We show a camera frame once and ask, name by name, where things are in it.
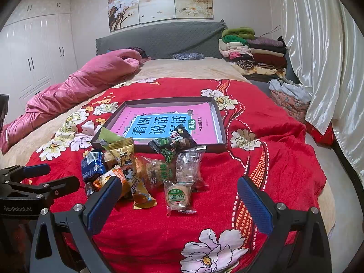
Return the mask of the blue wafer packet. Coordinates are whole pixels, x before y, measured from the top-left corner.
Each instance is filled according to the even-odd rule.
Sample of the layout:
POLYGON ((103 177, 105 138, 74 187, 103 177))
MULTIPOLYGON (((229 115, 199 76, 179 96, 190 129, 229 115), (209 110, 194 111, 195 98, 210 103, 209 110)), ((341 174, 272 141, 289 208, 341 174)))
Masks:
POLYGON ((106 173, 106 168, 101 150, 93 150, 82 159, 81 175, 84 182, 94 182, 104 173, 106 173))

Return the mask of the green yellow snack packet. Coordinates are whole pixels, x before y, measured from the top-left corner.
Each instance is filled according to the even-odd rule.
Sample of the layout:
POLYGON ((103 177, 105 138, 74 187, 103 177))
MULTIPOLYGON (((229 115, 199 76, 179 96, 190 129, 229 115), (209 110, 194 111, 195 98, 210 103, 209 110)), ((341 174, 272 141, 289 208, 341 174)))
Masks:
POLYGON ((119 136, 117 134, 115 134, 114 132, 108 130, 105 127, 102 127, 99 130, 99 143, 104 147, 104 149, 108 150, 109 149, 109 145, 113 144, 115 142, 121 141, 123 140, 124 137, 119 136))

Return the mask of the yellow cow snack packet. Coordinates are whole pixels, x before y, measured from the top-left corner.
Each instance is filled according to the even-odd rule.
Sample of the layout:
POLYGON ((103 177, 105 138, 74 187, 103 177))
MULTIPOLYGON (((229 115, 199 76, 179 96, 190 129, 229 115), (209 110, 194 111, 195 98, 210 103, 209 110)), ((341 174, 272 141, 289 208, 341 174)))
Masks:
POLYGON ((155 198, 150 195, 142 179, 138 175, 133 138, 122 138, 117 142, 109 144, 108 148, 117 159, 122 173, 130 186, 131 195, 134 200, 133 208, 135 210, 140 210, 156 206, 157 202, 155 198))

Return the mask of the round green label cake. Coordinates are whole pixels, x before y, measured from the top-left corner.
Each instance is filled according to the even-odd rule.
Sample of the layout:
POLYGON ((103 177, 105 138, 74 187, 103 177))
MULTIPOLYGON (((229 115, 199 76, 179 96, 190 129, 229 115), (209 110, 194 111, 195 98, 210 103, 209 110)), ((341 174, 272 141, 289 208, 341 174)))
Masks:
POLYGON ((191 215, 196 210, 191 206, 192 186, 194 181, 172 182, 164 180, 164 197, 167 207, 167 216, 173 212, 191 215))

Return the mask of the clear pastry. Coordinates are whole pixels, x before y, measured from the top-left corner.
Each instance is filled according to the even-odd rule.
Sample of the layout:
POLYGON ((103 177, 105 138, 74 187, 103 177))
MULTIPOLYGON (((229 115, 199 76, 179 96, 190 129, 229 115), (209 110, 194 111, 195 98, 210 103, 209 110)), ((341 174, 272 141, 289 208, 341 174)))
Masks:
POLYGON ((177 182, 194 181, 192 190, 196 191, 203 191, 209 188, 200 172, 202 156, 205 151, 206 146, 199 145, 178 154, 175 165, 177 182))

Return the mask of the black green pea snack pack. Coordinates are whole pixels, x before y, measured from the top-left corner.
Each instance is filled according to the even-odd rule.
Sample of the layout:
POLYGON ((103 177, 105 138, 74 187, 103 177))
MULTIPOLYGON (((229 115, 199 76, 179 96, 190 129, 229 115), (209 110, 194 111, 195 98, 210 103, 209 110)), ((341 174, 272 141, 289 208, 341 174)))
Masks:
POLYGON ((181 151, 197 147, 196 141, 182 124, 179 124, 168 137, 154 139, 148 145, 157 154, 161 154, 166 163, 171 163, 181 151))

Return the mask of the snickers bar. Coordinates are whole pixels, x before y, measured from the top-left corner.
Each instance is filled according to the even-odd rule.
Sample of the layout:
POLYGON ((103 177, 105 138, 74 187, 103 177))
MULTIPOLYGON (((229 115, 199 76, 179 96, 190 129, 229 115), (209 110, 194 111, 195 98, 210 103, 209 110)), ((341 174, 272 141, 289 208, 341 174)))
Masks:
POLYGON ((90 198, 92 194, 95 194, 98 191, 99 189, 92 182, 87 182, 85 184, 85 194, 87 198, 90 198))

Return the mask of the green label rice cracker pack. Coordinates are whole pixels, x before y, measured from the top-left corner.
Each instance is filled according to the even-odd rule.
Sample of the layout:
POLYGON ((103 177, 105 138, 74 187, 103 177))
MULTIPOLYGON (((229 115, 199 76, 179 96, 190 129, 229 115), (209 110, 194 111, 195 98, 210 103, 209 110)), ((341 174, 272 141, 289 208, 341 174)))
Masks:
POLYGON ((147 190, 160 187, 164 181, 175 181, 175 170, 162 160, 138 156, 136 157, 136 169, 147 190))

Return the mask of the pink Chinese workbook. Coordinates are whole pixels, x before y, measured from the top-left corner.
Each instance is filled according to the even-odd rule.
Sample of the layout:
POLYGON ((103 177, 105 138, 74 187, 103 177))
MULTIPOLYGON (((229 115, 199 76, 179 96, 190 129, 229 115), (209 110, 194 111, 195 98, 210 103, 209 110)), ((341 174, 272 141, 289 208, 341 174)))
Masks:
POLYGON ((182 124, 198 144, 222 141, 215 115, 208 102, 169 107, 125 107, 110 130, 123 137, 132 137, 138 144, 169 136, 182 124))

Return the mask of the white wardrobe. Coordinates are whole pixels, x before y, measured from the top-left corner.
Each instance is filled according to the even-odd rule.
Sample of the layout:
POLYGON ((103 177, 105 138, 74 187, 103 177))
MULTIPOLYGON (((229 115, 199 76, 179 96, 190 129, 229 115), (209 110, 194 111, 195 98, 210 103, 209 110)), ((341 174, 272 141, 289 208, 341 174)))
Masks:
POLYGON ((70 0, 22 0, 1 30, 1 93, 9 96, 5 122, 76 70, 70 0))

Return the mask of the floral basket with clothes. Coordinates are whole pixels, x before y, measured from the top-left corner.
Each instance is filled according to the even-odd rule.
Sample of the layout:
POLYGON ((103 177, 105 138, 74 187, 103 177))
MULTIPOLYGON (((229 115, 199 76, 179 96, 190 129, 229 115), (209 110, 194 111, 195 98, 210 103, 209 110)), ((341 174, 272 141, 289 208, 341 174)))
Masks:
POLYGON ((295 84, 285 77, 272 79, 268 83, 270 98, 286 113, 301 123, 305 123, 305 116, 312 99, 311 95, 300 84, 295 84))

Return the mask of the grey headboard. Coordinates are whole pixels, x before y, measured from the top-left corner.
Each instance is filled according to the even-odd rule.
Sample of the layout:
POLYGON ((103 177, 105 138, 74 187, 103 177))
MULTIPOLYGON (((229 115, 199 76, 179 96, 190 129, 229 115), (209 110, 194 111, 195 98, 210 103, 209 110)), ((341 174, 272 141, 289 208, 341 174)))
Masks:
POLYGON ((96 40, 96 54, 139 47, 153 59, 172 58, 174 54, 202 53, 222 58, 218 40, 226 29, 220 22, 170 22, 122 31, 96 40))

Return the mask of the stack of folded clothes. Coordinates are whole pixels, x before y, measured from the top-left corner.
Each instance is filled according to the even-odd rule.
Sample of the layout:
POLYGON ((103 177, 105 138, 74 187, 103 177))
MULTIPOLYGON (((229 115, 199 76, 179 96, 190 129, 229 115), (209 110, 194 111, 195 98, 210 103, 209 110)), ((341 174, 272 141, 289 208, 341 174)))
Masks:
POLYGON ((288 48, 282 37, 256 37, 249 27, 226 28, 218 49, 224 60, 250 80, 268 82, 286 76, 288 48))

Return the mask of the blue patterned cloth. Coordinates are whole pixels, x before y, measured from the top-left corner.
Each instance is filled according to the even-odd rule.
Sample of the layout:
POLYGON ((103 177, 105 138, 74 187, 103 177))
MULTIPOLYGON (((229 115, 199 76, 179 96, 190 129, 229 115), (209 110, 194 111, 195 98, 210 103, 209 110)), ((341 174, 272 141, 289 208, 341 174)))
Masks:
POLYGON ((196 61, 205 59, 203 53, 200 52, 192 52, 192 53, 177 53, 172 55, 172 59, 179 60, 179 61, 196 61))

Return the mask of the white satin curtain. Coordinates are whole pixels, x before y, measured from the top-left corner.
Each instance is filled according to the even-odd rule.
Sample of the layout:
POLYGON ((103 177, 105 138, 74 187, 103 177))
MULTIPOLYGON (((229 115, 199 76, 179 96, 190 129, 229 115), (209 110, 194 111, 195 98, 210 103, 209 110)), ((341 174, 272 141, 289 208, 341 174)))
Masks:
POLYGON ((283 0, 283 35, 293 70, 312 96, 305 119, 332 127, 363 178, 363 34, 340 0, 283 0))

